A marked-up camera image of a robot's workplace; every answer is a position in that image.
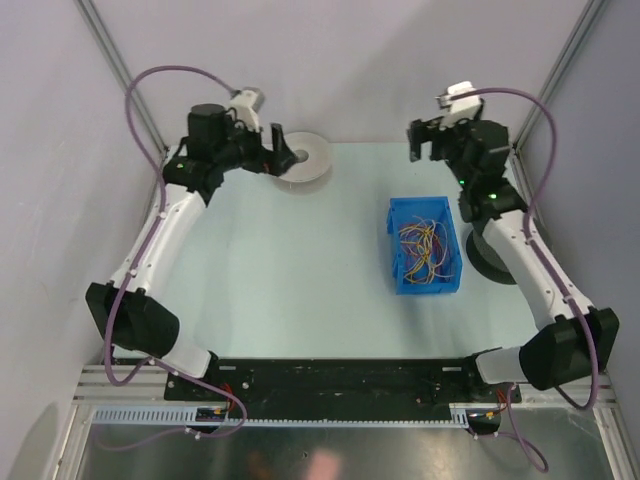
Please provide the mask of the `white cable spool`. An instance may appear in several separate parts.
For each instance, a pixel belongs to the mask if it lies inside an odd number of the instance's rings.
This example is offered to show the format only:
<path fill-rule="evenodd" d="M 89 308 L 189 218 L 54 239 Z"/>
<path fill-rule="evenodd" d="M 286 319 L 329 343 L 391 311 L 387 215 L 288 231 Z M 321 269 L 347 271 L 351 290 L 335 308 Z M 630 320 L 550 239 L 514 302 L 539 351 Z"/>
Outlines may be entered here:
<path fill-rule="evenodd" d="M 285 192 L 307 194 L 319 190 L 331 177 L 331 144 L 320 135 L 293 132 L 285 135 L 287 145 L 296 154 L 297 163 L 272 183 Z"/>

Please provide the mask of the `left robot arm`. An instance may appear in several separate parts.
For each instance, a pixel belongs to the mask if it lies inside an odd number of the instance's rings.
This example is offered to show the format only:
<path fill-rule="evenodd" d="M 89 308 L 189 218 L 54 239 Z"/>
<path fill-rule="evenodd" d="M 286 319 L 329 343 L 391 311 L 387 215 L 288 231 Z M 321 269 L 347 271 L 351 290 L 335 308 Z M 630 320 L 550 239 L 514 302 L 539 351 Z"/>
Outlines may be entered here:
<path fill-rule="evenodd" d="M 132 250 L 107 282 L 92 283 L 85 295 L 107 352 L 118 346 L 186 374 L 187 389 L 202 400 L 221 387 L 220 374 L 209 368 L 215 356 L 195 343 L 160 296 L 227 172 L 280 177 L 295 165 L 281 125 L 271 124 L 272 143 L 265 147 L 256 120 L 239 105 L 192 107 L 188 133 L 162 167 L 154 205 Z"/>

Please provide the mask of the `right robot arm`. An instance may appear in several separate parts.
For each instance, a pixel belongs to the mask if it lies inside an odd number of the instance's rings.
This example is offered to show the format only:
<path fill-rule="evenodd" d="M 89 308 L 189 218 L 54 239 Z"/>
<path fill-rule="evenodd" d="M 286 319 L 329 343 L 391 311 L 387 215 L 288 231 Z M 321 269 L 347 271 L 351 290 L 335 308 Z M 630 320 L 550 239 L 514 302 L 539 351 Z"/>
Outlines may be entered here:
<path fill-rule="evenodd" d="M 537 333 L 524 345 L 474 355 L 461 388 L 484 401 L 498 383 L 526 382 L 538 390 L 574 380 L 596 379 L 606 367 L 619 320 L 598 309 L 559 266 L 531 218 L 530 208 L 505 176 L 509 157 L 506 127 L 489 120 L 447 127 L 441 117 L 415 120 L 407 131 L 410 159 L 443 160 L 458 181 L 464 222 L 495 252 L 524 295 Z"/>

